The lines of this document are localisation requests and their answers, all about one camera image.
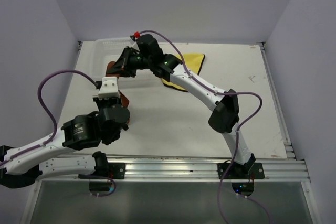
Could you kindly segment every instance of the red cap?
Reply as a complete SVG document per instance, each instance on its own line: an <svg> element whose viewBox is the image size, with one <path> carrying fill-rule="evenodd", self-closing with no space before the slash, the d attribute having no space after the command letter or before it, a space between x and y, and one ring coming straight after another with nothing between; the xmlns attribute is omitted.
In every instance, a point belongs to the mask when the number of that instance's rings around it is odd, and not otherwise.
<svg viewBox="0 0 336 224"><path fill-rule="evenodd" d="M140 37L140 34L139 34L139 32L138 31L136 31L135 33L134 33L134 36L135 36L135 38L137 39L137 38L139 38Z"/></svg>

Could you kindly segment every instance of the transparent plastic container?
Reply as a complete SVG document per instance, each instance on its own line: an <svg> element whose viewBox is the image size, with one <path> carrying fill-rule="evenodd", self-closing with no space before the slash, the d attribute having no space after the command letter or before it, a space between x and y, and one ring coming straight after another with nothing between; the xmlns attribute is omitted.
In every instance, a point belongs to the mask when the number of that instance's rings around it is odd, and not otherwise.
<svg viewBox="0 0 336 224"><path fill-rule="evenodd" d="M116 61L125 47L133 45L130 37L98 39L94 43L89 67L89 76L94 81L101 81L105 76L108 63Z"/></svg>

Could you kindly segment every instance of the brown object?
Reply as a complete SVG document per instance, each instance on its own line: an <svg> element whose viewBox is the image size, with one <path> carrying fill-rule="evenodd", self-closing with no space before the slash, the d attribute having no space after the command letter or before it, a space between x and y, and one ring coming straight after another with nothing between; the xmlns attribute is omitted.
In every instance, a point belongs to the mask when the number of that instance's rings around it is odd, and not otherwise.
<svg viewBox="0 0 336 224"><path fill-rule="evenodd" d="M113 65L116 64L115 61L111 61L110 63L107 64L107 67L106 67L106 73L107 71L113 67ZM117 78L120 77L120 74L106 74L105 73L105 76L108 77L108 76L116 76ZM120 92L120 98L121 98L121 104L124 106L124 107L128 107L128 105L130 104L130 100L127 99L126 96L124 96L123 93Z"/></svg>

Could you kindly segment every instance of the white table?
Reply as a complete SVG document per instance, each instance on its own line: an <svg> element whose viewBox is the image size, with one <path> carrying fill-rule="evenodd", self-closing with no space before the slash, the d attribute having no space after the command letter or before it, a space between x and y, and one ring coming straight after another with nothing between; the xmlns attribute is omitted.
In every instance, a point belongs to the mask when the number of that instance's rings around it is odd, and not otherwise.
<svg viewBox="0 0 336 224"><path fill-rule="evenodd" d="M287 158L266 69L258 45L176 44L182 53L206 55L200 76L225 90L253 91L264 101L262 110L241 129L247 145L257 158ZM88 73L93 42L84 42L76 70ZM160 43L166 53L176 54ZM109 146L85 149L120 155L230 157L223 137L208 125L211 112L188 93L164 87L149 70L137 77L120 78L119 87L130 100L129 130ZM94 86L74 75L60 117L60 125L76 115L97 110ZM258 106L250 95L239 96L240 118Z"/></svg>

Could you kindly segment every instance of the yellow towel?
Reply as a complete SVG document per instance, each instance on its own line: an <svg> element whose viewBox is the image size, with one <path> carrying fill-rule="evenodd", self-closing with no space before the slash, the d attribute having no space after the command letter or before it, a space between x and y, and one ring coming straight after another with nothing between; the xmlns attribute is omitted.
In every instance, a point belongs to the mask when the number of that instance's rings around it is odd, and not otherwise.
<svg viewBox="0 0 336 224"><path fill-rule="evenodd" d="M183 54L183 58L184 58L185 63L186 63L186 65L189 69L191 69L194 73L200 74L200 71L201 71L201 68L202 68L202 65L203 65L203 61L205 59L205 55L197 54L197 53ZM178 85L172 84L171 82L167 82L166 80L163 80L163 79L162 79L162 82L163 82L163 85L165 85L166 87L187 92L184 88L181 88Z"/></svg>

